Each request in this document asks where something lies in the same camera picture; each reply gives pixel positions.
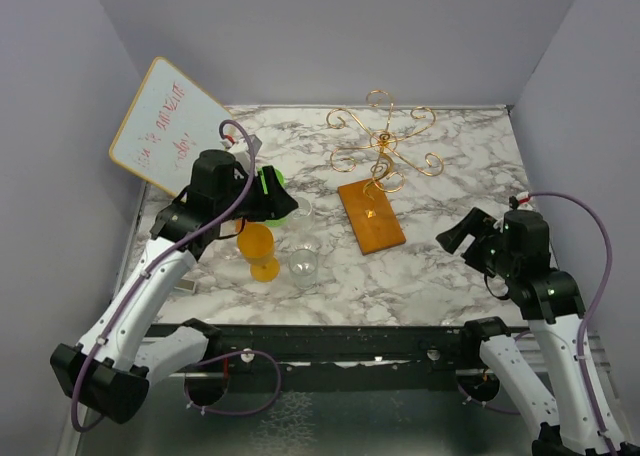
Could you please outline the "clear patterned stemmed glass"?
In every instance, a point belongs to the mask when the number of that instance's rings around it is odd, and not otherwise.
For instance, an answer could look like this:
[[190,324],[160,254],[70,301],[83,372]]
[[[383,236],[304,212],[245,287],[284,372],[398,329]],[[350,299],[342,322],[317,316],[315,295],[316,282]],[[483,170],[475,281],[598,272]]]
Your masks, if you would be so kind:
[[309,289],[316,284],[318,273],[317,255],[309,249],[294,251],[288,260],[289,272],[294,284],[300,289]]

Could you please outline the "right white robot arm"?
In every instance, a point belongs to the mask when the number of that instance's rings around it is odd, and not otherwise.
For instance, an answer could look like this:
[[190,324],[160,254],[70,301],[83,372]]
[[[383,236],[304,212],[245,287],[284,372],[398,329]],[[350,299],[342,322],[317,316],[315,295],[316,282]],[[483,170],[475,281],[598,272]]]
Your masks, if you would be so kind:
[[636,455],[610,411],[581,325],[585,307],[575,279],[551,265],[549,226],[541,214],[522,209],[501,221],[472,209],[437,235],[454,253],[473,240],[462,258],[486,278],[500,277],[505,300],[520,310],[534,336],[550,382],[544,384],[498,317],[465,323],[459,343],[469,366],[485,365],[497,377],[532,438],[535,455]]

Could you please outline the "clear round wine glass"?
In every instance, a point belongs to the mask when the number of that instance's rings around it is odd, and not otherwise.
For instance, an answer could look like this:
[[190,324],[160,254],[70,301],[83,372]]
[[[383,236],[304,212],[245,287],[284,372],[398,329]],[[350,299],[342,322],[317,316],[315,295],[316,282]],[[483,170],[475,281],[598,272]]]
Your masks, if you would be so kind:
[[287,216],[287,227],[295,233],[308,232],[314,224],[314,209],[304,197],[295,197],[298,207]]

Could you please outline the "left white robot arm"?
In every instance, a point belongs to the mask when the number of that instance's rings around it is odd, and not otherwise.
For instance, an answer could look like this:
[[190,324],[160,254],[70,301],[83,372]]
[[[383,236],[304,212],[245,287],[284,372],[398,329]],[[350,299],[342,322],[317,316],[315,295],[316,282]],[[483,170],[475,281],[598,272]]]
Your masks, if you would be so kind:
[[59,344],[50,357],[72,401],[77,431],[86,429],[78,421],[79,405],[123,424],[155,383],[189,365],[206,371],[218,364],[219,331],[196,319],[149,347],[142,342],[176,283],[219,239],[224,222],[281,219],[297,207],[273,167],[243,166],[223,150],[199,155],[190,183],[157,214],[139,261],[108,308],[76,344]]

